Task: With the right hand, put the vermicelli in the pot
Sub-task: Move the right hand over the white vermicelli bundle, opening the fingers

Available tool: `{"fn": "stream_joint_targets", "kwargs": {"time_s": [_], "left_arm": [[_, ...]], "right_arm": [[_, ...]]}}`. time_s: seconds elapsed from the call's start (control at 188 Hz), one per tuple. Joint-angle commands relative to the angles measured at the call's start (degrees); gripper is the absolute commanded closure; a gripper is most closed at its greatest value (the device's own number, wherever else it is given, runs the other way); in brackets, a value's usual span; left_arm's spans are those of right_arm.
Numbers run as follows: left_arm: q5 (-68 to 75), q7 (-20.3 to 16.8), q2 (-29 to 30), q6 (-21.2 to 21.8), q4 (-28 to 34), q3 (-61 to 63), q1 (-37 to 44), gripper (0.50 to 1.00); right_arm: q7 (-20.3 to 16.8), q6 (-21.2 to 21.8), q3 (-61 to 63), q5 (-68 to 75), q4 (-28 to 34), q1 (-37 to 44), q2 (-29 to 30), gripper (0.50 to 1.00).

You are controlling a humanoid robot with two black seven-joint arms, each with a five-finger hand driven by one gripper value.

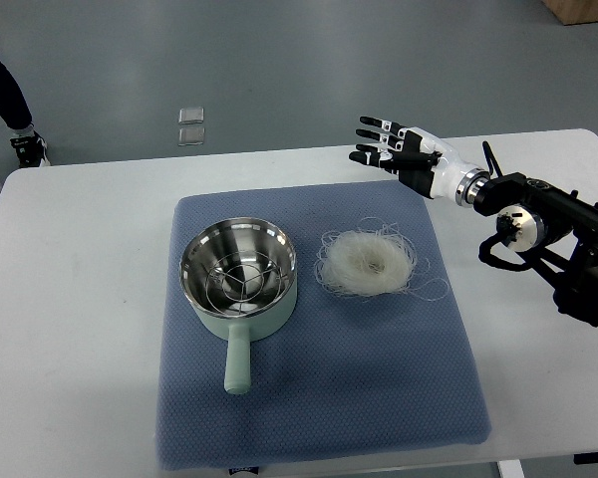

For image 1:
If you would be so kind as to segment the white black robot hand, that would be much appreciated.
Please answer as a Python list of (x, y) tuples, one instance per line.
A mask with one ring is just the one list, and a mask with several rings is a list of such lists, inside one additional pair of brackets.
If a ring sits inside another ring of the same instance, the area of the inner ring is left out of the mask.
[(425, 198), (442, 197), (470, 207), (491, 179), (489, 170), (464, 161), (453, 146), (423, 129), (366, 116), (360, 123), (356, 135), (369, 143), (358, 144), (349, 159), (396, 175)]

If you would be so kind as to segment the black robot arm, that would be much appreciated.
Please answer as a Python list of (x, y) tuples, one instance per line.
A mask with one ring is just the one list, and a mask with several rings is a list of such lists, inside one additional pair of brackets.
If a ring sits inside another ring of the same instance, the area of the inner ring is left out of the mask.
[(598, 327), (598, 202), (515, 172), (503, 174), (488, 142), (485, 160), (495, 178), (474, 194), (473, 209), (496, 217), (478, 259), (511, 272), (535, 271), (553, 288), (559, 313)]

